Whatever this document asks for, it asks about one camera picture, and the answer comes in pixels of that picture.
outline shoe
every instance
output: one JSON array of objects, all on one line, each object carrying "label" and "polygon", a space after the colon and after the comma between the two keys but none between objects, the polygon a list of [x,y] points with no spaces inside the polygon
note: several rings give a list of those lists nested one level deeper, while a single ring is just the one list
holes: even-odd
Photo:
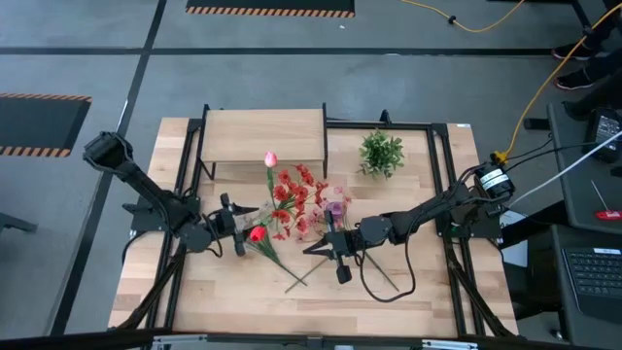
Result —
[{"label": "shoe", "polygon": [[583,70],[577,70],[565,76],[557,77],[555,86],[563,90],[574,90],[578,88],[590,88],[594,83],[583,73]]},{"label": "shoe", "polygon": [[[553,49],[552,51],[553,56],[558,59],[566,58],[566,56],[568,56],[572,48],[574,48],[574,45],[576,44],[568,44],[568,45],[564,45],[562,47]],[[576,60],[588,60],[592,58],[594,55],[596,55],[596,53],[598,52],[599,52],[598,50],[590,50],[580,45],[578,48],[576,48],[576,51],[574,51],[571,58],[574,58]]]}]

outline white cable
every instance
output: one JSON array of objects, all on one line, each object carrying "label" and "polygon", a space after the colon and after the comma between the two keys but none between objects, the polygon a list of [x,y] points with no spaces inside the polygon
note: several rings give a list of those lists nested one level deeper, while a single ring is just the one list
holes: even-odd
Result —
[{"label": "white cable", "polygon": [[576,167],[581,161],[587,159],[587,157],[591,156],[593,153],[595,153],[597,150],[601,149],[602,147],[606,146],[608,143],[610,143],[611,141],[615,140],[616,138],[618,138],[619,136],[622,135],[622,131],[616,133],[615,135],[611,136],[608,140],[604,141],[602,144],[600,144],[598,147],[596,147],[594,150],[588,152],[585,156],[579,158],[576,162],[574,162],[571,166],[567,167],[566,169],[564,169],[564,171],[562,171],[561,173],[553,176],[551,179],[549,179],[548,181],[546,181],[545,183],[543,183],[542,185],[536,187],[535,189],[519,196],[516,200],[514,200],[510,205],[508,205],[508,208],[511,208],[512,205],[516,204],[517,202],[519,202],[521,199],[525,198],[526,196],[540,190],[541,188],[545,187],[546,185],[552,183],[553,181],[557,180],[560,176],[566,174],[567,172],[571,171],[574,167]]}]

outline computer keyboard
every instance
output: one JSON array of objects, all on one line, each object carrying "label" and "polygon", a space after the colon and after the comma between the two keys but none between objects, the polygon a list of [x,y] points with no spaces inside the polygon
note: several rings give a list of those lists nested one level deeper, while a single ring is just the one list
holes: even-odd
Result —
[{"label": "computer keyboard", "polygon": [[622,249],[567,248],[563,252],[579,310],[622,324],[617,312],[622,305]]}]

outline small wooden bench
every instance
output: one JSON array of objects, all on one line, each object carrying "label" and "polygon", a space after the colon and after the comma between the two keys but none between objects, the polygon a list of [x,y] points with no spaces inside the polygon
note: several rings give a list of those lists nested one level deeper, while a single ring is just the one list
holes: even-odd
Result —
[{"label": "small wooden bench", "polygon": [[296,110],[209,110],[201,159],[212,162],[259,162],[270,151],[282,162],[321,162],[327,178],[326,106]]}]

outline yellow cable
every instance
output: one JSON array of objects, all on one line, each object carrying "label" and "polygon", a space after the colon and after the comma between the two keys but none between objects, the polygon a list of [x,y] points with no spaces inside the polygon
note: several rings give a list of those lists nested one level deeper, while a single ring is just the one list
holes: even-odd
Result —
[{"label": "yellow cable", "polygon": [[[420,4],[418,2],[414,2],[414,1],[410,1],[410,0],[401,0],[401,2],[410,4],[410,5],[419,6],[419,7],[422,7],[424,9],[432,10],[432,11],[436,12],[437,14],[439,14],[439,15],[447,18],[447,19],[451,18],[451,16],[445,14],[444,12],[440,11],[436,7],[433,7],[433,6],[430,6],[430,5]],[[501,24],[504,20],[506,20],[508,17],[510,17],[514,13],[514,11],[516,11],[521,5],[523,5],[524,2],[525,2],[525,0],[521,0],[518,4],[516,4],[516,6],[514,6],[514,8],[512,10],[510,10],[510,12],[508,12],[501,19],[499,19],[498,21],[494,22],[493,24],[487,26],[486,28],[482,28],[482,29],[469,29],[469,28],[466,28],[465,26],[461,25],[460,23],[458,23],[457,20],[454,20],[454,23],[456,25],[458,25],[459,27],[461,27],[463,30],[467,31],[467,32],[470,32],[470,33],[483,33],[485,31],[493,29],[497,25]]]},{"label": "yellow cable", "polygon": [[[601,17],[601,19],[599,19],[596,23],[594,23],[594,25],[592,25],[592,30],[596,29],[599,25],[601,25],[601,23],[605,19],[607,19],[614,12],[616,12],[616,10],[618,10],[620,8],[622,8],[622,4],[619,4],[616,7],[614,7],[613,9],[609,10],[609,12],[607,12],[603,17]],[[537,90],[536,95],[529,102],[529,104],[527,105],[527,108],[525,108],[525,111],[523,112],[523,115],[518,120],[518,123],[516,124],[516,127],[514,128],[514,134],[512,135],[512,141],[510,142],[509,147],[507,148],[507,150],[505,150],[505,152],[499,152],[499,151],[495,151],[494,152],[494,154],[497,157],[499,163],[504,164],[504,163],[507,162],[507,157],[509,156],[510,152],[512,152],[512,150],[514,149],[514,144],[516,143],[516,136],[518,135],[518,131],[521,128],[521,123],[523,122],[523,119],[525,118],[525,116],[527,116],[527,113],[530,111],[530,109],[532,109],[532,106],[534,105],[534,103],[536,102],[537,98],[540,96],[540,94],[544,90],[544,88],[551,82],[551,79],[553,79],[553,77],[555,77],[557,75],[557,73],[564,67],[566,62],[569,61],[569,59],[572,57],[572,54],[576,51],[576,49],[578,49],[579,46],[581,46],[583,44],[583,42],[585,42],[585,39],[587,39],[587,36],[583,36],[583,38],[581,38],[581,40],[579,40],[579,42],[576,43],[574,48],[572,48],[572,50],[570,50],[570,52],[564,58],[564,60],[557,66],[557,68],[553,71],[553,73],[551,73],[551,75],[548,76],[548,78],[546,79],[544,84],[542,84],[542,86],[540,86],[540,88]]]}]

